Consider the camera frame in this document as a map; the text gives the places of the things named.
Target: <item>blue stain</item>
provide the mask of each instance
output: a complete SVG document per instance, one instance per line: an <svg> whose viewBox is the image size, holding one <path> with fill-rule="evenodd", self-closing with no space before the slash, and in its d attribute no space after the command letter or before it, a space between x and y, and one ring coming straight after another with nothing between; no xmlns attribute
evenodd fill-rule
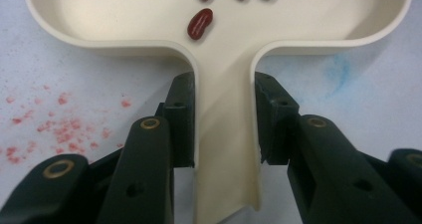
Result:
<svg viewBox="0 0 422 224"><path fill-rule="evenodd" d="M350 62L343 55L335 55L331 66L324 70L324 75L332 84L336 84L334 89L325 95L331 98L340 92L350 79Z"/></svg>

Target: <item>white countertop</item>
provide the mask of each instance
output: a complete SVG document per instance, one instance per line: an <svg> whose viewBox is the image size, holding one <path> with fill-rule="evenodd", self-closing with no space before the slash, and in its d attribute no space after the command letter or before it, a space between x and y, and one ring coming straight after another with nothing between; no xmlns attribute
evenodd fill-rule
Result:
<svg viewBox="0 0 422 224"><path fill-rule="evenodd" d="M422 0L389 36L334 56L267 57L301 114L334 121L354 146L382 160L422 149ZM57 153L95 161L118 149L131 124L152 115L171 80L190 71L171 58L111 58L47 34L24 0L0 0L0 206L39 162ZM302 223L285 166L263 165L263 208L224 223ZM177 169L176 223L190 223L193 170Z"/></svg>

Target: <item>bolt hole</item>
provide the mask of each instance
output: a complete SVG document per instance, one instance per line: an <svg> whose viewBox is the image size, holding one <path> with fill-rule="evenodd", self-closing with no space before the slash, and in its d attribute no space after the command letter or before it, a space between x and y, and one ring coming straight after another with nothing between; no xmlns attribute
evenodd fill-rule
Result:
<svg viewBox="0 0 422 224"><path fill-rule="evenodd" d="M152 128L156 128L160 125L160 122L158 119L156 118L149 118L144 120L141 124L140 127L145 128L145 129L152 129Z"/></svg>
<svg viewBox="0 0 422 224"><path fill-rule="evenodd" d="M422 168L422 154L410 153L406 156L407 160L413 165Z"/></svg>
<svg viewBox="0 0 422 224"><path fill-rule="evenodd" d="M359 179L355 182L353 182L353 186L362 190L362 191L372 191L373 187L372 184L370 184L370 182L366 181L365 179Z"/></svg>
<svg viewBox="0 0 422 224"><path fill-rule="evenodd" d="M58 178L70 172L74 166L75 163L71 160L62 159L46 167L46 169L44 169L43 175L49 179Z"/></svg>
<svg viewBox="0 0 422 224"><path fill-rule="evenodd" d="M184 107L184 103L174 103L176 107Z"/></svg>
<svg viewBox="0 0 422 224"><path fill-rule="evenodd" d="M308 124L314 127L325 127L326 126L326 122L322 119L316 118L316 117L312 117L310 119L308 119Z"/></svg>
<svg viewBox="0 0 422 224"><path fill-rule="evenodd" d="M145 184L142 182L135 182L126 188L126 195L128 197L136 197L145 191Z"/></svg>

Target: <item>white plastic tray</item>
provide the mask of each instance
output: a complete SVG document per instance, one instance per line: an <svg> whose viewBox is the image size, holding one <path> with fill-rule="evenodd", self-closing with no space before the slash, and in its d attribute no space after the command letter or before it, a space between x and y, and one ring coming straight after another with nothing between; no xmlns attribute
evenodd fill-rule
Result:
<svg viewBox="0 0 422 224"><path fill-rule="evenodd" d="M260 206L254 71L272 54L331 54L374 42L410 0L27 0L58 39L117 56L177 56L196 78L196 217L215 223ZM214 21L199 41L186 28Z"/></svg>

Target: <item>brass screw insert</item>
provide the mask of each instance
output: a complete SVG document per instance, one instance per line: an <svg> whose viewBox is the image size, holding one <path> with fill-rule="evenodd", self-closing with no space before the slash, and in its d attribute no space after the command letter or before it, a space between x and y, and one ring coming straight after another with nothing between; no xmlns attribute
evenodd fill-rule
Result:
<svg viewBox="0 0 422 224"><path fill-rule="evenodd" d="M74 166L75 163L73 161L62 159L46 167L46 169L44 169L43 175L48 179L58 178L70 172Z"/></svg>

